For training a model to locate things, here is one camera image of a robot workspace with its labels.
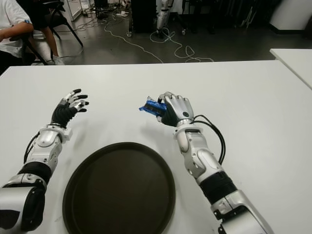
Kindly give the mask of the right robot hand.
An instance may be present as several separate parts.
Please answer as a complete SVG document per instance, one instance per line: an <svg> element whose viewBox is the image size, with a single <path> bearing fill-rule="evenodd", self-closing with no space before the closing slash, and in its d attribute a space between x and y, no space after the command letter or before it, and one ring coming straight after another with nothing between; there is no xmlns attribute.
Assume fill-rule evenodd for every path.
<svg viewBox="0 0 312 234"><path fill-rule="evenodd" d="M167 126L177 127L184 122L191 123L195 118L190 101L181 95L166 92L159 96L158 102L166 105L159 121Z"/></svg>

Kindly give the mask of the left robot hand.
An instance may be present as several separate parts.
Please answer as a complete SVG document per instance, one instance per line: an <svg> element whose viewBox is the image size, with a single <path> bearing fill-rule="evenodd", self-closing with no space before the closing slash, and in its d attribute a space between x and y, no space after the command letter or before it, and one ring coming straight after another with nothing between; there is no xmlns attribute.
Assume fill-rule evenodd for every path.
<svg viewBox="0 0 312 234"><path fill-rule="evenodd" d="M86 112L85 106L89 105L86 101L88 95L80 94L81 89L75 89L65 95L52 113L51 125L58 125L67 128L69 121L77 114Z"/></svg>

